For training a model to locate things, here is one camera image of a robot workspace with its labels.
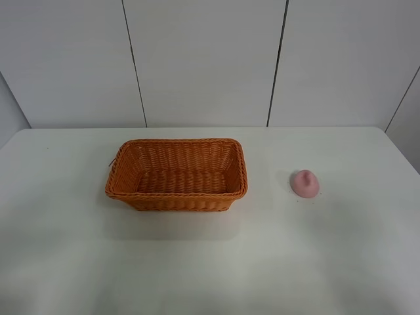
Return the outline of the orange woven plastic basket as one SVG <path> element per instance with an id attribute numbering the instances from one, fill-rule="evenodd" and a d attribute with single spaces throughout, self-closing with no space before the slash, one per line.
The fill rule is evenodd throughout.
<path id="1" fill-rule="evenodd" d="M 246 192 L 242 146 L 231 138 L 127 141 L 105 185 L 138 211 L 226 211 Z"/>

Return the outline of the pink peach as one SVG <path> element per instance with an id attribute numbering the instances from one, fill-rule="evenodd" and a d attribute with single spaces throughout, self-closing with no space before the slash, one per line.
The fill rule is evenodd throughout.
<path id="1" fill-rule="evenodd" d="M 309 170 L 301 170 L 293 175 L 291 188 L 302 198 L 314 198 L 320 191 L 320 184 L 316 175 Z"/>

